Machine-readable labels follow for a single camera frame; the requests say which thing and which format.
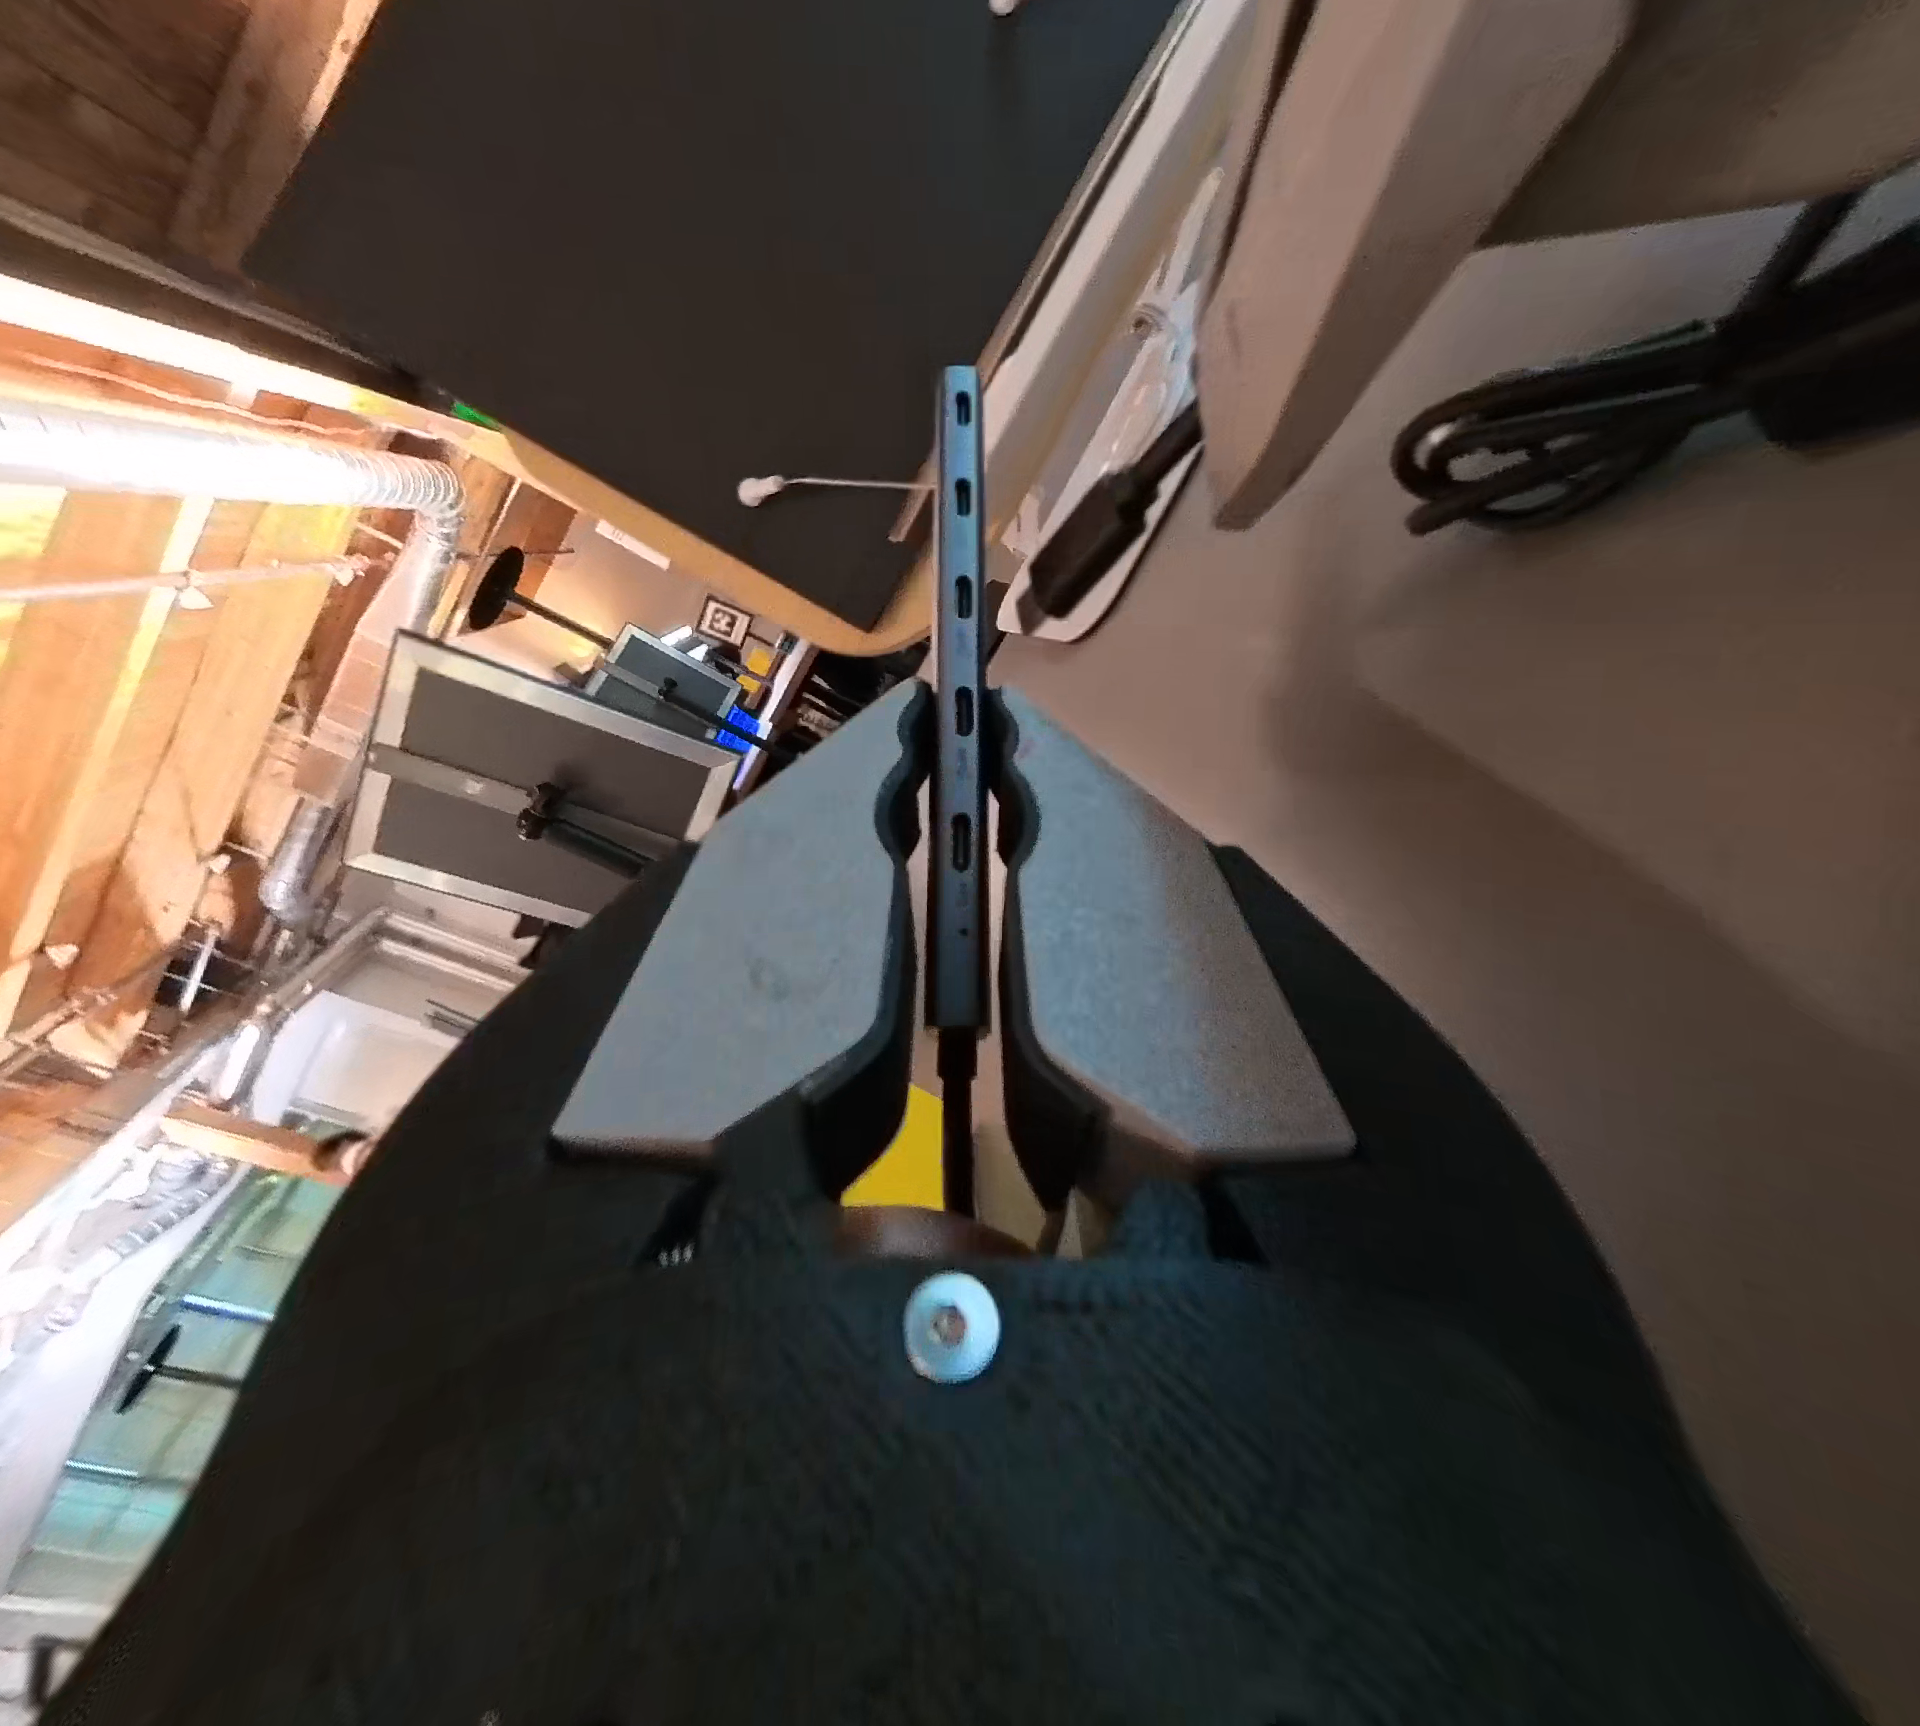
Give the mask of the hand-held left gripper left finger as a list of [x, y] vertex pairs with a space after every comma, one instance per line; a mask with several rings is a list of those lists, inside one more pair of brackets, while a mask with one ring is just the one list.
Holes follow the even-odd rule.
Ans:
[[556, 1152], [717, 1175], [767, 1125], [827, 1199], [884, 1154], [908, 1101], [908, 875], [936, 711], [901, 682], [707, 831], [549, 1128]]

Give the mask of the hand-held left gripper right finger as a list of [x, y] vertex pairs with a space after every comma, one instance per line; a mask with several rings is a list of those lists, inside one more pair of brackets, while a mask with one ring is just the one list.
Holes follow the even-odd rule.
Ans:
[[1002, 1109], [1036, 1201], [1350, 1158], [1211, 845], [1019, 690], [994, 702]]

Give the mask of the dark grey usb hub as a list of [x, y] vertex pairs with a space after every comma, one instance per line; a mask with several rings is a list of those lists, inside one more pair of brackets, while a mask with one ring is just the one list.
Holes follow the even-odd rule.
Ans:
[[940, 1053], [990, 1025], [986, 407], [969, 365], [937, 382], [932, 554], [933, 758], [928, 778], [923, 1023]]

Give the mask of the yellow plastic bin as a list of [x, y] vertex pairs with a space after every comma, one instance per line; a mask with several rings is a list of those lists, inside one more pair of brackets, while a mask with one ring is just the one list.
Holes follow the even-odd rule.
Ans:
[[845, 1211], [911, 1208], [948, 1211], [943, 1101], [922, 1084], [910, 1084], [904, 1113], [876, 1160], [838, 1197]]

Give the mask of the white tray with adapter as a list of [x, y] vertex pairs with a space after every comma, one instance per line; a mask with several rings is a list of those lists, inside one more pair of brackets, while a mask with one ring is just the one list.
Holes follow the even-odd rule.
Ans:
[[[1064, 0], [988, 0], [1005, 29]], [[1002, 636], [1085, 639], [1200, 461], [1193, 351], [1257, 0], [1176, 0], [979, 363], [988, 531], [1019, 569]], [[1036, 592], [1083, 503], [1148, 472], [1138, 522], [1070, 610]]]

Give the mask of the silver equipment case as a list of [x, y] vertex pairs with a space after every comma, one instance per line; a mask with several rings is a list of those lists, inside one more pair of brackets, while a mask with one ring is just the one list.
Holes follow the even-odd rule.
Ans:
[[624, 626], [580, 684], [585, 700], [732, 752], [765, 746], [738, 674], [640, 626]]

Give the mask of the grey panel cabinet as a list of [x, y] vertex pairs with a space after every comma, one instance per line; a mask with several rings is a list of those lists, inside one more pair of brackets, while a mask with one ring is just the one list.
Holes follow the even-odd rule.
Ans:
[[344, 869], [582, 928], [706, 836], [733, 755], [420, 635], [398, 635]]

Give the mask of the black disc lamp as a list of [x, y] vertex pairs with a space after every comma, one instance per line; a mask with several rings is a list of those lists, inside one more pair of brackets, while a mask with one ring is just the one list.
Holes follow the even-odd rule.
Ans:
[[488, 632], [496, 629], [511, 613], [519, 613], [539, 623], [554, 626], [568, 636], [582, 640], [601, 652], [612, 647], [612, 636], [601, 635], [575, 618], [565, 616], [563, 613], [541, 604], [535, 596], [522, 588], [525, 575], [525, 550], [522, 547], [510, 545], [501, 548], [482, 579], [471, 590], [468, 601], [468, 610], [464, 618], [464, 629], [471, 635]]

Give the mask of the black table mat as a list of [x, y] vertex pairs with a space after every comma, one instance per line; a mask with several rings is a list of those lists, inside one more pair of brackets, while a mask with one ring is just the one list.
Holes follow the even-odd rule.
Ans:
[[868, 635], [904, 496], [1177, 0], [380, 0], [241, 263]]

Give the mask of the silver ventilation duct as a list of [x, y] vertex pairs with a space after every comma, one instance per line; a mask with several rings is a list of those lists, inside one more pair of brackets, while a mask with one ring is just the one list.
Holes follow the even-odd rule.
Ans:
[[466, 526], [464, 486], [434, 458], [68, 404], [4, 400], [1, 477], [88, 495], [407, 512], [396, 629], [420, 636], [431, 629]]

